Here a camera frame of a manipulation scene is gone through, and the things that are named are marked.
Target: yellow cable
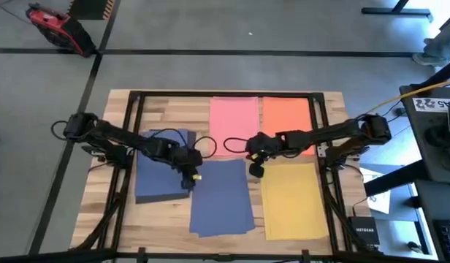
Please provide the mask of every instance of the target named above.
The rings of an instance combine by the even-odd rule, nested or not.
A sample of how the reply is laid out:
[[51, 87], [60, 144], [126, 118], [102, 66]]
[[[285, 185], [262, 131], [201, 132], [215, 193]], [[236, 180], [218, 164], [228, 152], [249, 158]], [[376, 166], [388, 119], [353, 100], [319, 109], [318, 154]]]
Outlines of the yellow cable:
[[434, 85], [429, 85], [429, 86], [427, 86], [427, 87], [420, 88], [419, 90], [411, 91], [411, 92], [408, 92], [408, 93], [406, 93], [406, 94], [403, 94], [403, 95], [400, 95], [400, 96], [396, 96], [395, 98], [392, 98], [392, 99], [387, 100], [387, 101], [385, 101], [385, 102], [383, 102], [383, 103], [380, 103], [378, 106], [374, 107], [374, 108], [371, 109], [371, 110], [368, 110], [366, 113], [367, 113], [367, 114], [368, 114], [368, 113], [371, 113], [372, 111], [378, 109], [379, 107], [382, 107], [382, 106], [384, 106], [385, 104], [388, 104], [388, 103], [393, 102], [393, 101], [395, 101], [395, 100], [403, 99], [403, 98], [405, 98], [405, 97], [412, 96], [412, 95], [418, 94], [418, 93], [423, 92], [423, 91], [428, 91], [428, 90], [431, 90], [431, 89], [434, 89], [434, 88], [439, 88], [439, 87], [442, 87], [442, 86], [445, 86], [445, 85], [449, 85], [449, 84], [450, 84], [450, 81], [445, 81], [445, 82], [443, 82], [443, 83], [438, 83], [438, 84], [434, 84]]

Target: keyboard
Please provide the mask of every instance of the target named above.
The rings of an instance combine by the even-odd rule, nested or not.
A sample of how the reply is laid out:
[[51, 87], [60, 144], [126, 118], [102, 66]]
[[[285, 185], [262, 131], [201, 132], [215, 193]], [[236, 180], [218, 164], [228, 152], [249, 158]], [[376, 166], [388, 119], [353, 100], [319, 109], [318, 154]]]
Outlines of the keyboard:
[[444, 257], [450, 261], [450, 220], [435, 220], [434, 225]]

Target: blue paper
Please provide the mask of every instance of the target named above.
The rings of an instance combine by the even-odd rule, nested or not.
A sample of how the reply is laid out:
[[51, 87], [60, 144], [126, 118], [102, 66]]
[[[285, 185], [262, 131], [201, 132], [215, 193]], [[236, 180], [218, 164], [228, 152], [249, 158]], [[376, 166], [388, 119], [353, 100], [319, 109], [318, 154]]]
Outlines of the blue paper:
[[202, 179], [193, 190], [189, 231], [210, 237], [254, 229], [245, 162], [206, 161], [198, 170]]
[[[155, 132], [157, 131], [148, 131], [143, 136], [149, 137]], [[181, 129], [179, 132], [185, 140], [188, 139], [187, 130]], [[181, 145], [184, 145], [183, 140], [176, 131], [163, 131], [156, 137], [176, 140]], [[181, 180], [182, 175], [177, 170], [172, 169], [167, 164], [152, 161], [138, 152], [135, 188], [137, 204], [187, 198], [189, 192], [181, 188]]]

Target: pink paper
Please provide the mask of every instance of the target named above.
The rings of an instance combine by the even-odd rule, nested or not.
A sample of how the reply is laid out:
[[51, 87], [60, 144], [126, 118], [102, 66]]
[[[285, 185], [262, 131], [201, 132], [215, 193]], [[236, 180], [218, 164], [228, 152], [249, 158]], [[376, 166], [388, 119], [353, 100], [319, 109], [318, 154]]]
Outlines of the pink paper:
[[[259, 131], [259, 107], [257, 97], [213, 97], [210, 100], [210, 136], [217, 141], [215, 156], [245, 156], [246, 153], [232, 153], [224, 148], [224, 140], [238, 137], [245, 140], [256, 136]], [[230, 140], [230, 150], [245, 150], [246, 142]]]

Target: colored paper sheet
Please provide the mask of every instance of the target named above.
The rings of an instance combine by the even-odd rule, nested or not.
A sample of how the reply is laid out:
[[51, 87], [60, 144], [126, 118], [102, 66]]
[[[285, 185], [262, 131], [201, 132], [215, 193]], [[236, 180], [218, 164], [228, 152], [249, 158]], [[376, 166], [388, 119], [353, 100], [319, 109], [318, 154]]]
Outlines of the colored paper sheet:
[[254, 229], [242, 159], [206, 161], [192, 194], [189, 231], [199, 237], [245, 234]]
[[[249, 139], [259, 131], [259, 108], [256, 97], [214, 97], [210, 100], [210, 136], [217, 142], [215, 156], [244, 156], [246, 153], [231, 153], [224, 148], [229, 137]], [[226, 146], [235, 151], [245, 149], [245, 142], [230, 140]]]
[[[148, 131], [144, 137], [151, 136], [156, 130]], [[195, 133], [185, 129], [179, 130], [186, 142], [195, 140]], [[178, 141], [183, 140], [176, 131], [163, 131], [156, 135]], [[189, 197], [188, 190], [181, 188], [182, 175], [167, 164], [152, 161], [141, 153], [137, 154], [136, 203], [159, 202]]]
[[[275, 136], [283, 131], [310, 131], [311, 116], [307, 99], [270, 98], [262, 99], [262, 132]], [[303, 155], [314, 155], [314, 147]]]
[[329, 234], [314, 164], [265, 166], [261, 191], [266, 240], [311, 240]]

